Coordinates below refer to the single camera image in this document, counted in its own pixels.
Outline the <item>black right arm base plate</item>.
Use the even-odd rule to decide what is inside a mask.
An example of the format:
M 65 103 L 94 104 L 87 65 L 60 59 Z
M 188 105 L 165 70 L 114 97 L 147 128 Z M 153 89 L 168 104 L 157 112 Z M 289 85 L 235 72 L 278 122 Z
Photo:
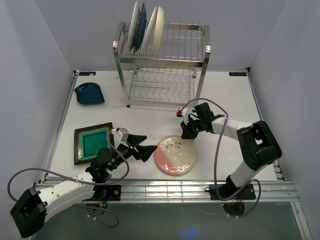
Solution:
M 204 189 L 206 192 L 210 194 L 211 200 L 219 200 L 218 195 L 216 194 L 215 185 L 210 184 L 208 187 Z M 226 199 L 233 195 L 238 188 L 231 188 L 227 184 L 218 184 L 217 190 L 221 198 Z M 237 195 L 235 195 L 232 200 L 255 200 L 256 194 L 254 191 L 253 184 L 248 184 L 242 191 L 240 191 Z

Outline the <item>cream and pink branch plate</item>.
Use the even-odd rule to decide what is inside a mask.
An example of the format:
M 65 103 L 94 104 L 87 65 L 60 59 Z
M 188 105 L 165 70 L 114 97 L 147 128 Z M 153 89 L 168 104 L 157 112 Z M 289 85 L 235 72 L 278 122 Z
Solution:
M 179 135 L 164 137 L 153 153 L 157 167 L 167 175 L 187 174 L 197 162 L 198 153 L 192 140 L 182 139 Z

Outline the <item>dark teal blossom plate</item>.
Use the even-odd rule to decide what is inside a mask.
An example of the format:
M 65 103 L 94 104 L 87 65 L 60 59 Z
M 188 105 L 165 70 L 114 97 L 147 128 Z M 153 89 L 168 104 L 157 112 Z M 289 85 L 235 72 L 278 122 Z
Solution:
M 134 53 L 136 53 L 142 46 L 146 24 L 147 24 L 147 8 L 146 8 L 146 4 L 143 3 L 141 12 L 140 12 L 139 24 L 137 28 L 137 35 L 136 35 L 134 51 L 133 51 Z

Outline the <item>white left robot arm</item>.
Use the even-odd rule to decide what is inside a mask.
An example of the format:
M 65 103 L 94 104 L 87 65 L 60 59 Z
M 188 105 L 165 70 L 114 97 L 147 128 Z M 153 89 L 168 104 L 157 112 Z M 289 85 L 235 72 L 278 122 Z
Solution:
M 22 238 L 38 232 L 54 215 L 81 201 L 94 198 L 100 200 L 106 195 L 106 185 L 110 172 L 117 169 L 128 158 L 146 162 L 157 149 L 155 145 L 141 146 L 145 135 L 116 133 L 120 144 L 110 144 L 97 153 L 91 164 L 75 177 L 65 177 L 64 181 L 40 190 L 31 187 L 15 201 L 10 210 L 15 225 Z

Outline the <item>cream bear plate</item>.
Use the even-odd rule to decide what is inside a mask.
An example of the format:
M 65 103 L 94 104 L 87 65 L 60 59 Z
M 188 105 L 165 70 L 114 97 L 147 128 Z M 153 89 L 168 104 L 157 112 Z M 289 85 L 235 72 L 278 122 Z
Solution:
M 156 17 L 155 29 L 154 29 L 154 38 L 153 38 L 153 46 L 152 46 L 153 56 L 157 56 L 160 51 L 164 21 L 165 21 L 165 13 L 163 8 L 159 6 L 157 10 L 157 17 Z

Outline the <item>white green red rimmed plate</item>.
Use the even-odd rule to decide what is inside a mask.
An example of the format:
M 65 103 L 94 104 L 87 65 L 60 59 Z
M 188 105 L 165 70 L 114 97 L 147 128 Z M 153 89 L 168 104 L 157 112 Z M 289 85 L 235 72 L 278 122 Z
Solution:
M 148 47 L 149 43 L 150 43 L 153 31 L 154 31 L 155 26 L 156 26 L 157 14 L 158 14 L 158 8 L 155 7 L 153 12 L 152 12 L 150 21 L 148 23 L 148 26 L 147 26 L 147 29 L 146 29 L 146 32 L 145 32 L 145 35 L 144 35 L 144 39 L 142 41 L 141 48 L 143 50 L 146 49 Z

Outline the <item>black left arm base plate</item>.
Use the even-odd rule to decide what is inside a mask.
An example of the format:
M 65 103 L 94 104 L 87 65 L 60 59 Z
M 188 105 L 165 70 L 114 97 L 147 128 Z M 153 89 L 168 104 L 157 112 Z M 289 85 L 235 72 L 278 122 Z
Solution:
M 122 193 L 121 185 L 101 185 L 94 187 L 94 200 L 120 201 Z

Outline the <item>red and teal plate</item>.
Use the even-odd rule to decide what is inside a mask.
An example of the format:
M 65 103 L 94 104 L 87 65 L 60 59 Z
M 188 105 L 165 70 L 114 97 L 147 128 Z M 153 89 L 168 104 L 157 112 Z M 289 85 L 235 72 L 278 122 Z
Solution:
M 137 30 L 138 24 L 140 20 L 140 6 L 138 1 L 135 2 L 133 13 L 130 22 L 130 28 L 128 31 L 128 38 L 127 38 L 127 51 L 130 52 L 135 45 L 136 37 L 137 37 Z

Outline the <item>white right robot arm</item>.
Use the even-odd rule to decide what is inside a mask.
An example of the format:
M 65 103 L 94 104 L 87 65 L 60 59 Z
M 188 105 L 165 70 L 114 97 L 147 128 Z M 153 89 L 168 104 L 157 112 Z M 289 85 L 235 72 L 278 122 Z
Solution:
M 281 147 L 264 120 L 253 123 L 233 120 L 227 113 L 214 114 L 206 102 L 193 110 L 183 106 L 176 115 L 183 119 L 182 139 L 194 140 L 200 132 L 207 132 L 218 135 L 219 142 L 222 137 L 238 141 L 241 164 L 226 178 L 225 184 L 214 186 L 216 196 L 222 201 L 237 199 L 261 170 L 282 157 Z

